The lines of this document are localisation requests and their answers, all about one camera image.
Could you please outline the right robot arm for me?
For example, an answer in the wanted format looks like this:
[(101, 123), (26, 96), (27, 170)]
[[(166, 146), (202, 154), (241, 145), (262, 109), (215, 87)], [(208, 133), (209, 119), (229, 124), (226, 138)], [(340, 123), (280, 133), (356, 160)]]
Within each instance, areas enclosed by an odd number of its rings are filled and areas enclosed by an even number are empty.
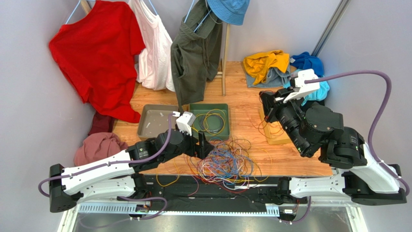
[(278, 122), (300, 156), (311, 158), (320, 152), (319, 161), (338, 173), (330, 177), (281, 177), (276, 190), (279, 203), (314, 196), (344, 197), (369, 206), (407, 202), (406, 190), (391, 175), (400, 174), (397, 164), (378, 163), (364, 138), (344, 126), (342, 114), (318, 102), (301, 107), (299, 100), (284, 101), (291, 92), (291, 88), (260, 92), (265, 122)]

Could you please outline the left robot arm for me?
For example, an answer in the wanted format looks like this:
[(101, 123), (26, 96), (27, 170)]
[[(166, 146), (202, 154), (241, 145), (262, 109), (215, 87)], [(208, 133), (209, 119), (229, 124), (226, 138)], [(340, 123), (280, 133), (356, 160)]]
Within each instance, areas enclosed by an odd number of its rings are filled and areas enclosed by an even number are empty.
[(142, 171), (182, 154), (203, 160), (214, 148), (203, 132), (194, 137), (169, 129), (99, 161), (73, 168), (52, 165), (46, 180), (49, 211), (63, 212), (97, 197), (141, 199), (147, 193)]

